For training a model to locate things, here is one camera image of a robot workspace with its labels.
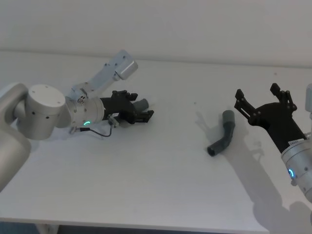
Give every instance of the gray robot arm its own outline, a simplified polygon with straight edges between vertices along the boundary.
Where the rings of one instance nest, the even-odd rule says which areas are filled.
[[[114,91],[111,98],[97,97],[114,81],[127,79],[137,69],[137,63],[124,50],[120,51],[88,82],[75,85],[68,97],[49,85],[15,83],[0,91],[0,192],[21,168],[30,154],[27,138],[44,140],[55,127],[85,127],[109,120],[117,126],[148,122],[153,111],[147,100],[131,103],[137,94]],[[17,130],[10,125],[17,119]]]

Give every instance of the white wall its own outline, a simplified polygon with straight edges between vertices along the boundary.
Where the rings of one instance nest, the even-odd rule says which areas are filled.
[[[311,0],[1,0],[0,49],[312,67]]]

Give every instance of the black cable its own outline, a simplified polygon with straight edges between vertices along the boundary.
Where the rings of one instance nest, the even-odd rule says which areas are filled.
[[[110,131],[109,131],[109,134],[108,134],[108,135],[103,135],[103,134],[98,133],[97,131],[95,131],[95,130],[93,130],[93,129],[90,129],[90,128],[80,128],[80,131],[81,131],[81,132],[90,131],[90,132],[93,132],[93,133],[95,133],[95,134],[100,135],[101,137],[110,137],[111,134],[112,134],[112,128],[113,128],[113,126],[111,125],[111,128],[110,128]]]

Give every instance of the bent tube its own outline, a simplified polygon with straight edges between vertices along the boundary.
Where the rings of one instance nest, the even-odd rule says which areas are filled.
[[[138,112],[143,112],[147,108],[149,108],[149,106],[150,106],[148,101],[145,98],[140,100],[140,101],[134,102],[133,105],[134,105],[136,111],[138,111]]]
[[[224,136],[207,148],[210,156],[215,156],[225,150],[231,143],[235,128],[235,116],[231,110],[222,113]]]

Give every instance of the cylindrical motor housing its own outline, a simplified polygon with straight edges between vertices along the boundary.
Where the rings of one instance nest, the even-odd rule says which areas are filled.
[[[50,137],[65,105],[64,95],[49,85],[32,86],[24,102],[25,113],[17,127],[27,138],[44,140]]]
[[[289,175],[312,202],[312,151],[310,140],[301,140],[282,152]]]
[[[84,104],[66,97],[66,105],[57,127],[86,127],[89,124],[99,123],[104,116],[104,106],[98,97],[87,100]]]

